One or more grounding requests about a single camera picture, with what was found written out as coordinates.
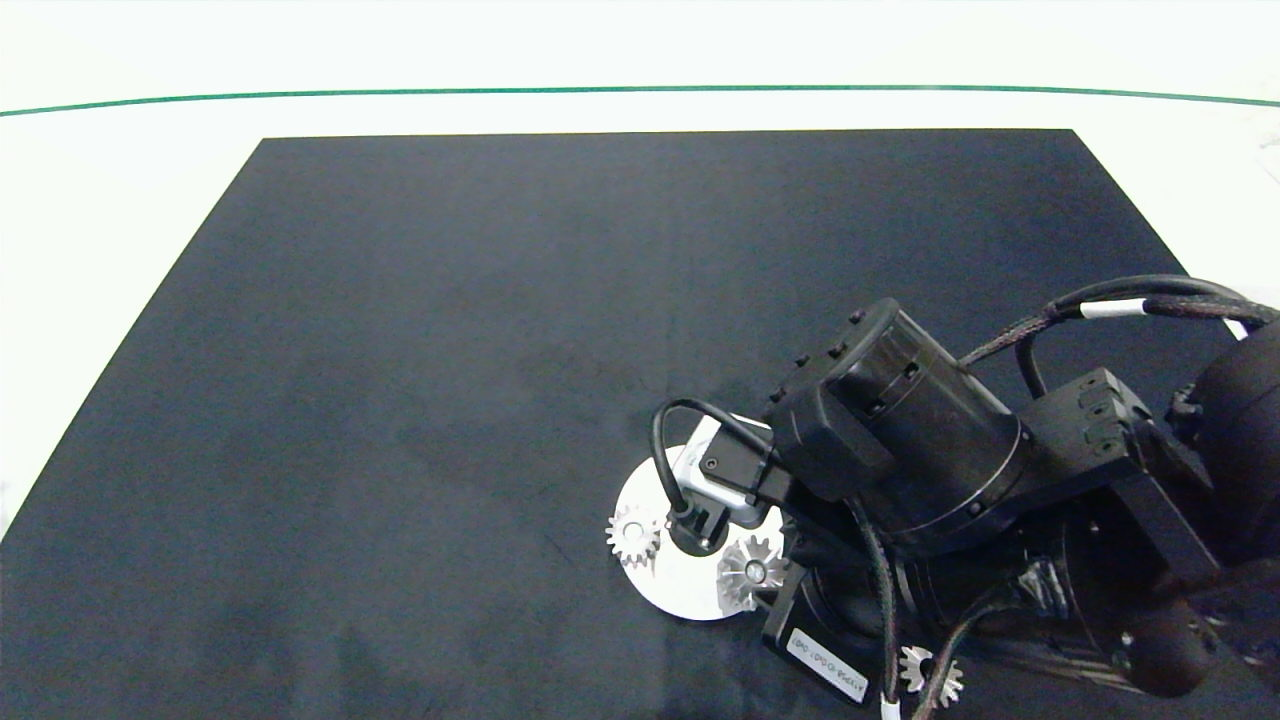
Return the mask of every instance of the spur gear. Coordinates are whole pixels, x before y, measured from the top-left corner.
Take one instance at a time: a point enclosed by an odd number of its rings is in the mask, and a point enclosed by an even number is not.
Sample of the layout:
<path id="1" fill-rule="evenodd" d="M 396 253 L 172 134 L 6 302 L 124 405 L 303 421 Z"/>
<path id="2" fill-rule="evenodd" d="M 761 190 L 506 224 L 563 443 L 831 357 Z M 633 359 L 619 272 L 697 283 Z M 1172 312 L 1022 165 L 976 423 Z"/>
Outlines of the spur gear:
<path id="1" fill-rule="evenodd" d="M 609 518 L 604 542 L 613 546 L 613 555 L 623 566 L 639 568 L 648 565 L 658 552 L 660 533 L 662 523 L 652 512 L 637 506 L 622 506 Z"/>
<path id="2" fill-rule="evenodd" d="M 786 560 L 781 550 L 769 550 L 769 539 L 755 536 L 740 539 L 724 550 L 718 565 L 722 606 L 735 611 L 755 610 L 755 592 L 777 589 L 786 578 Z"/>
<path id="3" fill-rule="evenodd" d="M 924 661 L 933 660 L 933 653 L 924 650 L 923 647 L 904 647 L 902 657 L 899 661 L 902 666 L 902 682 L 906 683 L 906 692 L 918 693 L 924 689 L 928 678 L 924 674 Z M 960 702 L 960 691 L 964 689 L 964 683 L 960 682 L 964 678 L 964 671 L 956 667 L 955 661 L 951 661 L 951 667 L 947 670 L 947 679 L 942 682 L 942 696 L 938 702 L 942 707 L 950 707 L 952 702 Z"/>

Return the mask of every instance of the label sticker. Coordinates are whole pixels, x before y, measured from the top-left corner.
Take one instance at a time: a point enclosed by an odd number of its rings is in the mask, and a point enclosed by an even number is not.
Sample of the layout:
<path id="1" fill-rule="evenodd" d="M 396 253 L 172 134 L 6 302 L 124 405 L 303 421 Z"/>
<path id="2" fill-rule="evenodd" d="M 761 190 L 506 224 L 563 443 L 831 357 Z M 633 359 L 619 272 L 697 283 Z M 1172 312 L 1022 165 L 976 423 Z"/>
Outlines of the label sticker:
<path id="1" fill-rule="evenodd" d="M 854 702 L 861 702 L 863 697 L 867 696 L 867 676 L 836 657 L 836 653 L 818 644 L 818 641 L 806 635 L 800 628 L 791 630 L 791 637 L 787 638 L 787 652 L 796 656 L 800 662 L 822 675 L 828 683 L 840 688 L 842 693 L 854 698 Z"/>

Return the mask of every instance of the black cable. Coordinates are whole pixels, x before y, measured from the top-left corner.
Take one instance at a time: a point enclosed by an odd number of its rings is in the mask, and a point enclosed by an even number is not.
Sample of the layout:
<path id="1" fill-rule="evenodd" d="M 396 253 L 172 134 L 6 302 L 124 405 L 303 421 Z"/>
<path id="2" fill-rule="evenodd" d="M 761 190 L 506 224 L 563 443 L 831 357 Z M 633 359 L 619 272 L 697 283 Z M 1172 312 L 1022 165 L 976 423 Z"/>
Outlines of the black cable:
<path id="1" fill-rule="evenodd" d="M 884 624 L 884 670 L 881 678 L 881 694 L 884 696 L 884 701 L 896 703 L 899 684 L 897 648 L 901 634 L 897 621 L 897 585 L 893 582 L 888 555 L 884 552 L 884 546 L 881 543 L 879 536 L 876 534 L 876 528 L 872 527 L 867 509 L 863 507 L 863 503 L 858 498 L 850 500 L 849 507 L 854 512 L 854 520 L 858 521 L 863 542 L 867 543 L 867 555 L 870 556 L 872 569 L 876 571 L 876 589 L 879 594 L 881 618 Z"/>
<path id="2" fill-rule="evenodd" d="M 1244 300 L 1239 292 L 1217 284 L 1216 282 L 1188 278 L 1187 275 L 1153 274 L 1153 275 L 1126 275 L 1093 284 L 1087 284 L 1074 290 L 1052 302 L 1050 306 L 1066 307 L 1080 302 L 1097 300 L 1119 300 L 1123 297 L 1138 297 L 1142 295 L 1216 295 L 1234 300 Z"/>
<path id="3" fill-rule="evenodd" d="M 1025 607 L 1024 603 L 1010 594 L 1009 589 L 1009 585 L 1005 583 L 988 589 L 960 615 L 960 620 L 951 628 L 946 642 L 942 643 L 942 650 L 933 656 L 933 673 L 929 674 L 929 682 L 925 683 L 924 692 L 920 693 L 920 705 L 911 714 L 911 720 L 929 720 L 929 717 L 933 717 L 938 700 L 942 697 L 942 688 L 951 671 L 951 659 L 955 657 L 956 648 L 960 647 L 960 643 L 978 620 L 992 612 Z"/>
<path id="4" fill-rule="evenodd" d="M 1039 365 L 1036 364 L 1034 347 L 1036 336 L 1030 334 L 1014 345 L 1014 354 L 1018 357 L 1018 370 L 1023 374 L 1027 389 L 1030 391 L 1032 397 L 1041 398 L 1048 393 L 1048 388 L 1044 387 L 1044 377 L 1039 372 Z"/>
<path id="5" fill-rule="evenodd" d="M 1152 315 L 1233 319 L 1240 322 L 1248 332 L 1254 332 L 1280 316 L 1275 310 L 1249 302 L 1239 292 L 1215 282 L 1170 274 L 1129 275 L 1088 284 L 1056 297 L 1038 315 L 1024 318 L 1005 328 L 993 340 L 961 357 L 959 364 L 966 368 L 1014 346 L 1027 389 L 1032 397 L 1043 397 L 1047 387 L 1036 364 L 1033 338 L 1064 320 L 1080 318 L 1082 302 L 1137 297 L 1147 299 L 1143 310 Z"/>
<path id="6" fill-rule="evenodd" d="M 676 475 L 671 471 L 671 461 L 667 460 L 667 414 L 676 407 L 687 407 L 708 415 L 719 421 L 721 427 L 728 430 L 742 445 L 763 456 L 773 454 L 773 446 L 768 441 L 755 434 L 745 423 L 710 402 L 694 397 L 677 397 L 663 402 L 654 410 L 653 420 L 649 425 L 649 452 L 653 455 L 653 464 L 658 469 L 658 480 L 662 482 L 662 489 L 667 493 L 671 509 L 677 514 L 689 510 L 689 501 L 685 500 L 685 495 L 680 491 L 680 483 L 676 482 Z"/>

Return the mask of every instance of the white disc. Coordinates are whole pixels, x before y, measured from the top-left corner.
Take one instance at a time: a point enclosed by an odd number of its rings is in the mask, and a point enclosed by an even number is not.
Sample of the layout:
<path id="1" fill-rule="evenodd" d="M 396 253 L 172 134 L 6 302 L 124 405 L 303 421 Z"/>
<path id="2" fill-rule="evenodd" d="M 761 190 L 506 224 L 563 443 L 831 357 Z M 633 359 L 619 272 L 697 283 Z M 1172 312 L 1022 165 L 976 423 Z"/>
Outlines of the white disc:
<path id="1" fill-rule="evenodd" d="M 684 446 L 667 448 L 667 459 L 672 466 L 678 465 L 681 451 Z M 622 570 L 645 600 L 659 610 L 686 620 L 723 620 L 741 612 L 721 602 L 719 589 L 716 587 L 719 560 L 728 547 L 751 536 L 758 541 L 768 539 L 773 547 L 782 547 L 782 514 L 777 507 L 771 507 L 759 528 L 748 530 L 730 523 L 728 537 L 719 550 L 705 557 L 686 555 L 676 547 L 667 530 L 671 503 L 658 480 L 658 469 L 652 457 L 645 459 L 622 486 L 614 514 L 623 507 L 636 507 L 643 518 L 658 520 L 662 539 L 653 559 L 644 565 L 622 566 Z"/>

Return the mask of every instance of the black mat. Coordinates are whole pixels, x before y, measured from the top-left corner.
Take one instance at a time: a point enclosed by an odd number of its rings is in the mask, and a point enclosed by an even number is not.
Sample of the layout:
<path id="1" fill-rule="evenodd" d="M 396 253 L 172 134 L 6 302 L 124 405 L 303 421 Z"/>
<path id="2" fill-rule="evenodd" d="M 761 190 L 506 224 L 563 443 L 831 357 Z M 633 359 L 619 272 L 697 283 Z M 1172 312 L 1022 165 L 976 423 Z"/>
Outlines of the black mat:
<path id="1" fill-rule="evenodd" d="M 1070 132 L 264 142 L 0 546 L 4 717 L 845 717 L 604 546 L 672 393 L 755 413 L 883 295 L 955 354 L 1179 266 Z M 1217 324 L 1062 328 L 1153 405 Z M 983 368 L 1016 405 L 1011 359 Z M 970 664 L 946 716 L 1275 712 Z"/>

